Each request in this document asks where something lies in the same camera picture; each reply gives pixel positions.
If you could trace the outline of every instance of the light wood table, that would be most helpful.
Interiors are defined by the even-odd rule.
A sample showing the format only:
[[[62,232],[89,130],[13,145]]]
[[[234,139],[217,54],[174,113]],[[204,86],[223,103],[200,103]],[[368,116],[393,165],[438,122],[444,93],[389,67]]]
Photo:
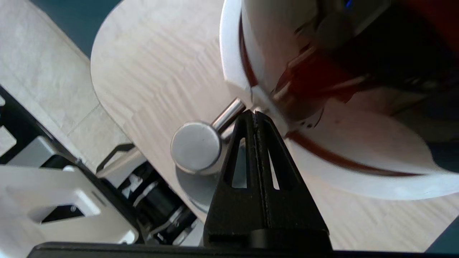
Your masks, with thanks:
[[[234,98],[223,80],[223,0],[124,0],[92,50],[95,92],[110,116],[201,219],[175,175],[169,146],[187,121],[211,122]],[[459,214],[459,196],[384,201],[356,196],[299,168],[335,249],[424,251]]]

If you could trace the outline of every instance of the tile floor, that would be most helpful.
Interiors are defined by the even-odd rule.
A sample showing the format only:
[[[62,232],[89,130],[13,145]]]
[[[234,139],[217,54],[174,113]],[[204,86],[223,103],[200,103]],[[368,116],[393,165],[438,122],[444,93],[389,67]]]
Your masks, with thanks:
[[[93,171],[129,142],[95,96],[89,59],[28,0],[0,0],[0,84]]]

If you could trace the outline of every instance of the silver knob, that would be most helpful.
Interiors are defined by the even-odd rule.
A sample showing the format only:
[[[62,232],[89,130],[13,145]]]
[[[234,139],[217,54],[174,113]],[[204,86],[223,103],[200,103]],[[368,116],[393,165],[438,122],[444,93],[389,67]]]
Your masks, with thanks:
[[[222,152],[221,133],[244,112],[246,106],[238,98],[212,122],[188,122],[174,134],[171,142],[171,156],[175,164],[190,174],[212,174],[212,167]]]

